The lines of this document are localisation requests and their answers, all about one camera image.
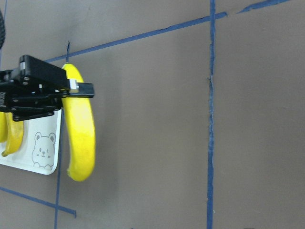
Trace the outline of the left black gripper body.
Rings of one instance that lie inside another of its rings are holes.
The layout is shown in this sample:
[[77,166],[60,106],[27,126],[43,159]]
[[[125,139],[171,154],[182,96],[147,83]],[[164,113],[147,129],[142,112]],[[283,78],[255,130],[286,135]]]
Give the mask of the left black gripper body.
[[0,111],[13,113],[14,121],[51,116],[69,90],[64,69],[23,55],[17,68],[0,72]]

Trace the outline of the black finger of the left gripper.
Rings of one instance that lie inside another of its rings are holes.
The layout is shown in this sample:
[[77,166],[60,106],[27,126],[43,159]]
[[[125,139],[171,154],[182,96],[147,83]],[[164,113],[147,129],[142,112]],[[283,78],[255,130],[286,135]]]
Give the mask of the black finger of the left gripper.
[[92,83],[78,83],[76,80],[69,80],[69,97],[93,98],[95,95]]

